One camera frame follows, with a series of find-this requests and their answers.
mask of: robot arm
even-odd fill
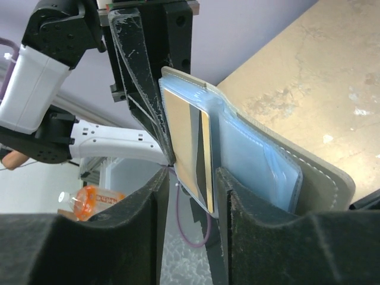
[[[41,0],[24,34],[0,104],[0,143],[44,163],[121,157],[167,165],[146,132],[95,125],[51,106],[87,49],[106,50],[91,0]]]

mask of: plastic container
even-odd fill
[[[61,192],[58,202],[67,202],[79,220],[87,221],[124,198],[124,194],[89,185],[74,194]]]

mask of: gray floor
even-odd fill
[[[142,187],[160,166],[149,161],[125,159],[113,166],[111,189],[130,194]],[[175,216],[176,178],[170,174],[169,207],[161,269],[161,284],[212,285],[210,266],[205,247],[192,248],[179,234]],[[203,240],[200,222],[194,223],[189,197],[182,191],[179,198],[179,217],[184,233],[191,242]]]

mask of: bolt hole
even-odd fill
[[[185,70],[189,70],[190,69],[190,60],[184,59],[182,61],[182,68]]]
[[[186,23],[186,18],[184,16],[179,16],[176,20],[178,27],[183,27]]]

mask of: white paint spot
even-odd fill
[[[349,94],[349,98],[350,98],[351,100],[353,100],[354,102],[359,101],[359,95],[357,95],[356,93],[350,93],[350,94]]]
[[[356,116],[368,116],[368,115],[371,115],[371,114],[373,114],[373,113],[370,112],[370,111],[366,111],[366,110],[358,109],[357,107],[355,107],[354,114],[355,114]]]
[[[323,136],[323,143],[324,144],[327,144],[329,143],[330,141],[332,141],[334,138],[331,136],[331,135],[324,135]]]

